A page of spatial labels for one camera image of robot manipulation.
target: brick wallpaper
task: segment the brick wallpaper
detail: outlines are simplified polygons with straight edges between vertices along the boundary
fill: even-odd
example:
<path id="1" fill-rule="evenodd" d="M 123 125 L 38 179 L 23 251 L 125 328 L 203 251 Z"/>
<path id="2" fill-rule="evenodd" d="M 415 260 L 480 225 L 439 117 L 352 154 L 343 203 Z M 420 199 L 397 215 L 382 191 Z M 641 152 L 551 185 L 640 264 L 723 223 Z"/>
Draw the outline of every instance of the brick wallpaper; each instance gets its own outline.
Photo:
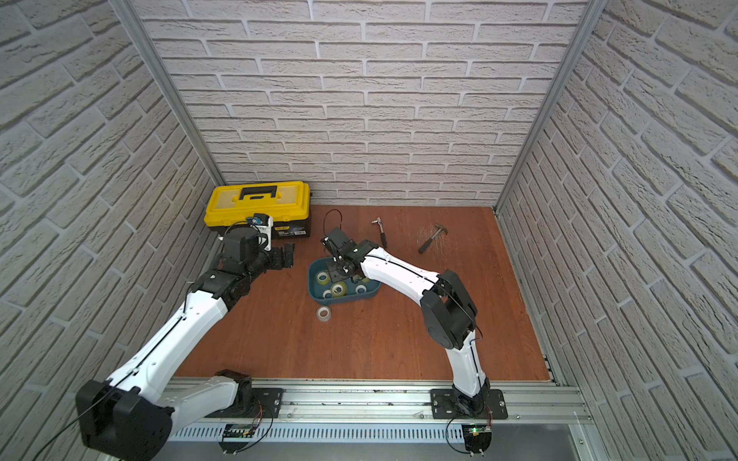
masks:
<path id="1" fill-rule="evenodd" d="M 737 11 L 611 0 L 500 213 L 612 459 L 738 454 Z"/>
<path id="2" fill-rule="evenodd" d="M 30 460 L 181 302 L 213 184 L 109 4 L 0 24 L 0 458 Z M 39 459 L 84 452 L 75 425 Z"/>
<path id="3" fill-rule="evenodd" d="M 496 203 L 583 1 L 140 0 L 231 184 Z"/>

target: robotic arm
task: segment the robotic arm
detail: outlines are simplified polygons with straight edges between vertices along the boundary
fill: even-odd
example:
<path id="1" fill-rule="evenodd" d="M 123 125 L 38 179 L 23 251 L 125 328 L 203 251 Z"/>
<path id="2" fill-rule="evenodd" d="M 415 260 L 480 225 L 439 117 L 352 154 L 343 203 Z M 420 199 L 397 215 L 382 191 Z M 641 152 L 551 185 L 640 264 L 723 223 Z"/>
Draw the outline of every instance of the robotic arm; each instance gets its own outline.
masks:
<path id="1" fill-rule="evenodd" d="M 271 247 L 273 220 L 249 219 L 249 227 L 223 236 L 224 249 L 192 284 L 174 315 L 131 360 L 104 382 L 90 380 L 77 392 L 82 442 L 127 461 L 148 461 L 169 435 L 220 409 L 247 406 L 247 377 L 233 372 L 162 399 L 164 388 L 205 333 L 249 293 L 269 269 L 292 267 L 294 244 Z"/>
<path id="2" fill-rule="evenodd" d="M 458 411 L 467 417 L 479 416 L 484 410 L 489 381 L 475 344 L 477 306 L 458 275 L 415 267 L 369 240 L 357 244 L 338 228 L 322 242 L 334 259 L 328 264 L 331 281 L 354 275 L 369 277 L 396 289 L 421 307 L 428 334 L 446 349 Z"/>
<path id="3" fill-rule="evenodd" d="M 290 268 L 294 245 L 271 247 L 272 219 L 250 218 L 250 227 L 226 231 L 224 250 L 210 270 L 194 282 L 182 305 L 133 358 L 104 382 L 90 380 L 77 393 L 83 443 L 127 461 L 149 461 L 169 435 L 222 409 L 249 408 L 250 381 L 235 372 L 219 376 L 178 395 L 162 398 L 165 386 L 205 333 L 268 269 Z M 334 260 L 334 282 L 362 275 L 378 280 L 420 305 L 426 329 L 446 349 L 454 374 L 456 409 L 478 417 L 485 409 L 489 381 L 475 345 L 477 308 L 458 275 L 425 271 L 400 260 L 375 243 L 355 243 L 340 229 L 322 240 Z"/>

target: metal grate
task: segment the metal grate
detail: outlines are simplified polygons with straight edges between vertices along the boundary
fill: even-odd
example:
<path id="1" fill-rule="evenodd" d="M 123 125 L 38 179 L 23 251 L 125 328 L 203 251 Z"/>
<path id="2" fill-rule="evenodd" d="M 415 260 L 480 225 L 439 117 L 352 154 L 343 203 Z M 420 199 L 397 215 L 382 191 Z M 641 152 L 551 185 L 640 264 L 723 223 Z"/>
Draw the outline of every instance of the metal grate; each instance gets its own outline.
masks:
<path id="1" fill-rule="evenodd" d="M 172 442 L 220 441 L 226 423 L 194 423 L 169 438 Z M 257 440 L 269 428 L 264 425 L 253 434 Z M 321 443 L 445 443 L 446 423 L 274 423 L 263 442 Z M 243 442 L 227 438 L 224 442 Z M 449 427 L 449 441 L 463 443 L 461 424 Z"/>
<path id="2" fill-rule="evenodd" d="M 226 423 L 192 423 L 169 436 L 171 442 L 220 442 Z"/>

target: mounting plate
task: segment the mounting plate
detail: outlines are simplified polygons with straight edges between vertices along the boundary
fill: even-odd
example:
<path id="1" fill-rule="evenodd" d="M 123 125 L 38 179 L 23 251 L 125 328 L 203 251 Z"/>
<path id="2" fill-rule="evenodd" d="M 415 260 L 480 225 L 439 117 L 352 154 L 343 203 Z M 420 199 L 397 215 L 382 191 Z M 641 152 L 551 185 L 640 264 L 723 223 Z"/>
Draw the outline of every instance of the mounting plate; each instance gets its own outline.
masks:
<path id="1" fill-rule="evenodd" d="M 506 420 L 508 418 L 505 396 L 499 389 L 490 389 L 484 396 L 484 402 L 492 411 L 492 419 Z M 433 407 L 434 420 L 450 420 L 451 418 L 465 418 L 464 413 L 456 409 L 456 401 L 453 389 L 431 389 L 430 404 Z M 485 420 L 485 414 L 479 419 Z"/>
<path id="2" fill-rule="evenodd" d="M 279 409 L 282 406 L 282 394 L 284 389 L 279 387 L 254 387 L 252 389 L 254 398 L 261 402 L 269 411 L 264 412 L 264 419 L 272 416 L 274 419 L 279 417 Z M 252 406 L 247 412 L 244 413 L 244 409 L 238 408 L 237 406 L 229 406 L 217 412 L 212 412 L 206 417 L 254 417 L 259 414 L 259 407 L 257 405 Z"/>

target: aluminum frame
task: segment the aluminum frame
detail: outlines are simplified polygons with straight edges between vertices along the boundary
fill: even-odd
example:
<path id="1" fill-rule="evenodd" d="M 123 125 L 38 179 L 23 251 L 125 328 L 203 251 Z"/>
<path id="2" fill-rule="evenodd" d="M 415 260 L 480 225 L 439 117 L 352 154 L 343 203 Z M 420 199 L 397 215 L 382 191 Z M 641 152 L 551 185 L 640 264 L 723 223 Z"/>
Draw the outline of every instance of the aluminum frame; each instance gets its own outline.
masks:
<path id="1" fill-rule="evenodd" d="M 178 392 L 205 378 L 172 378 L 165 388 Z M 280 387 L 280 417 L 275 421 L 301 423 L 434 423 L 429 391 L 452 386 L 451 381 L 371 381 L 254 379 L 254 388 Z M 509 414 L 496 424 L 592 424 L 577 387 L 526 381 L 491 382 L 505 395 Z M 243 418 L 208 418 L 207 421 L 243 422 Z M 478 420 L 458 419 L 459 423 Z"/>
<path id="2" fill-rule="evenodd" d="M 179 124 L 182 126 L 184 134 L 187 135 L 197 156 L 202 160 L 207 174 L 210 175 L 216 186 L 224 186 L 226 182 L 223 174 L 218 169 L 215 160 L 213 160 L 213 155 L 210 154 L 210 149 L 207 148 L 207 143 L 202 137 L 202 133 L 197 128 L 192 114 L 187 109 L 187 104 L 185 104 L 179 90 L 177 90 L 172 76 L 167 71 L 164 61 L 154 46 L 154 41 L 151 40 L 151 37 L 146 32 L 143 21 L 131 3 L 131 0 L 110 0 L 110 4 L 118 15 L 118 19 L 131 38 L 131 41 L 141 54 L 141 59 L 148 67 L 149 72 L 151 72 L 154 82 L 162 90 L 164 99 L 169 103 L 172 113 L 177 117 Z"/>
<path id="3" fill-rule="evenodd" d="M 495 214 L 498 213 L 510 196 L 512 188 L 520 175 L 520 171 L 523 169 L 525 161 L 531 155 L 533 145 L 536 142 L 536 139 L 538 139 L 538 136 L 543 132 L 543 127 L 546 125 L 549 118 L 551 118 L 551 115 L 556 108 L 556 103 L 564 92 L 564 87 L 569 81 L 571 73 L 574 71 L 574 66 L 576 66 L 579 56 L 582 55 L 584 48 L 587 46 L 587 41 L 589 40 L 592 31 L 595 29 L 606 4 L 607 0 L 590 0 L 582 12 L 582 17 L 579 19 L 579 24 L 574 30 L 571 42 L 569 42 L 569 46 L 566 48 L 564 57 L 561 59 L 559 67 L 556 69 L 556 74 L 553 75 L 551 86 L 548 87 L 548 91 L 546 91 L 546 95 L 543 97 L 541 109 L 538 110 L 536 118 L 531 124 L 531 130 L 528 132 L 528 137 L 525 138 L 525 143 L 520 149 L 520 154 L 515 159 L 512 170 L 510 171 L 508 178 L 505 180 L 505 185 L 500 192 L 500 197 L 497 199 L 497 203 L 493 207 Z"/>

